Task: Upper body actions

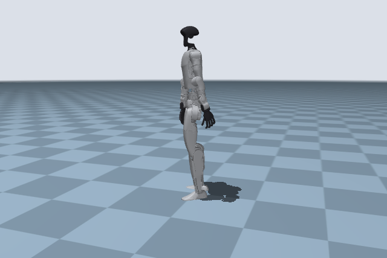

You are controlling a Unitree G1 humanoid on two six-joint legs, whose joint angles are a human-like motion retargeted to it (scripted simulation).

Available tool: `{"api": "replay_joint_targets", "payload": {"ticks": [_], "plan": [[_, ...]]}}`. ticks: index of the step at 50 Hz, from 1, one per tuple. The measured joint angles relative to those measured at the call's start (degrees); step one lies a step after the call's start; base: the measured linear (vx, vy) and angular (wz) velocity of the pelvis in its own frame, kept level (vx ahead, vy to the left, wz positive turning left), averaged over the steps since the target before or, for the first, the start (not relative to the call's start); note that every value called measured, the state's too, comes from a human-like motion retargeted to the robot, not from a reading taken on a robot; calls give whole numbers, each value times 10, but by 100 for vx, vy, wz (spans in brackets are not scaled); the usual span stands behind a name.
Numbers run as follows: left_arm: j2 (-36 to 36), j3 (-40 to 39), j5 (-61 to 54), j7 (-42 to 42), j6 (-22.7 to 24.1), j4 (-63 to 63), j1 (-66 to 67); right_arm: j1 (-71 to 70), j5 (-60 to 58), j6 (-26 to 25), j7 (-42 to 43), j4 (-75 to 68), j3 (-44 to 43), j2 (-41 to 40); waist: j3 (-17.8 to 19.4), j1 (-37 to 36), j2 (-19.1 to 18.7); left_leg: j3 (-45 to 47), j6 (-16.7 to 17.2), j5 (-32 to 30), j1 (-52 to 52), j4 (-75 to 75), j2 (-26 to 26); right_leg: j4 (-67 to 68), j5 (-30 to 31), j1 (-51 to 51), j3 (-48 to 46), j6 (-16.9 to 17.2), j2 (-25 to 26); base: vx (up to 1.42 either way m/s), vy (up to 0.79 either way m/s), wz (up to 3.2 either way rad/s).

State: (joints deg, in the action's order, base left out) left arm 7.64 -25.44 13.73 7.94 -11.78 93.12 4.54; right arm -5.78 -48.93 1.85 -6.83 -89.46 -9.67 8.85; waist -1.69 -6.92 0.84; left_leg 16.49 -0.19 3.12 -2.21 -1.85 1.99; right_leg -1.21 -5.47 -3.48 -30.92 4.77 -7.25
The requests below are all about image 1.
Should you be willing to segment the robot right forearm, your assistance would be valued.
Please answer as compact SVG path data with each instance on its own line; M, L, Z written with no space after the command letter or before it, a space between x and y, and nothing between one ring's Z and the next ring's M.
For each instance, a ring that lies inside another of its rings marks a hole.
M188 100L188 93L187 93L188 91L189 91L189 89L185 89L184 86L181 86L181 98L180 98L180 100L181 100L181 102L183 102L184 108L186 108L186 102Z

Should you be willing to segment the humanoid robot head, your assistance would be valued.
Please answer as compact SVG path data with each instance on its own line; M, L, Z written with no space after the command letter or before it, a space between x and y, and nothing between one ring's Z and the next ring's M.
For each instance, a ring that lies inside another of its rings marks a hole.
M189 50L189 48L192 48L192 47L194 47L194 48L192 48L192 49L197 50L196 47L195 47L195 44L190 44L190 43L188 43L188 38L191 39L191 38L193 38L193 36L199 35L198 29L195 28L195 27L193 27L193 26L188 26L188 27L184 27L184 28L180 31L180 33L181 33L181 34L183 35L183 37L184 37L184 42L183 42L184 46L185 46L185 47L188 47L188 50Z

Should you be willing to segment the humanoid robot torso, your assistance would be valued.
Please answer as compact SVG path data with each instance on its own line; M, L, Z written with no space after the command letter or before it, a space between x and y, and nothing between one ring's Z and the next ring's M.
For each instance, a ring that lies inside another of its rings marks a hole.
M187 92L188 93L188 100L186 102L186 107L188 109L188 108L191 108L192 105L198 105L199 109L201 109L201 105L198 102L198 96L197 96L197 92L196 92L196 88L198 86L193 86L193 84L191 82L192 79L195 77L195 74L193 72L192 62L189 59L189 53L191 51L199 51L200 52L200 50L195 50L194 47L192 47L192 48L189 48L188 51L184 52L184 54L182 56L182 60L181 60L181 69L182 69L182 73L183 73L184 88L191 89L191 92ZM202 56L201 56L201 66L202 66Z

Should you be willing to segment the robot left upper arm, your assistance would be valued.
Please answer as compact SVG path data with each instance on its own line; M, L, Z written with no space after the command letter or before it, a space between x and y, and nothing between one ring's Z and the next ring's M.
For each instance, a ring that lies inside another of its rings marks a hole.
M198 86L196 82L197 77L201 77L203 79L203 72L201 66L201 53L199 51L191 51L189 53L189 59L192 62L193 72L195 77L192 79L193 86Z

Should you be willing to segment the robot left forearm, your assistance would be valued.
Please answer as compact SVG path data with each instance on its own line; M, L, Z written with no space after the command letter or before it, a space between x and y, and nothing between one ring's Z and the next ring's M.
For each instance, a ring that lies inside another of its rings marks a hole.
M209 104L207 102L206 94L205 94L205 84L201 77L196 78L196 82L198 87L196 88L198 102L200 105L203 105L204 110L209 109Z

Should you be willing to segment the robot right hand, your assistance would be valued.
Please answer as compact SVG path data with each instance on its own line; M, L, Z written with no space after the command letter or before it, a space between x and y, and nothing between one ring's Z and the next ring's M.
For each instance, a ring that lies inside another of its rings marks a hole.
M184 125L184 113L185 113L186 108L184 108L183 102L180 103L180 109L181 109L181 111L180 111L179 119L180 119L181 123Z

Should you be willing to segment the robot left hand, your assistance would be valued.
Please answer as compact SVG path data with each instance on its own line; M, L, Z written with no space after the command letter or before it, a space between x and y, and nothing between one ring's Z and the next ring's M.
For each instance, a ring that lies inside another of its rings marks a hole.
M201 109L202 109L202 111L204 112L204 115L203 115L203 122L202 122L202 126L203 126L203 124L204 124L204 121L206 121L206 129L207 128L210 128L211 126L213 126L213 124L215 124L215 119L214 119L214 117L213 117L213 114L210 112L210 107L209 107L209 109L206 109L206 110L204 110L204 107L203 107L203 105L201 105ZM212 121L213 120L213 121ZM209 125L208 125L208 122L209 122ZM210 123L211 122L211 123ZM209 126L209 127L208 127Z

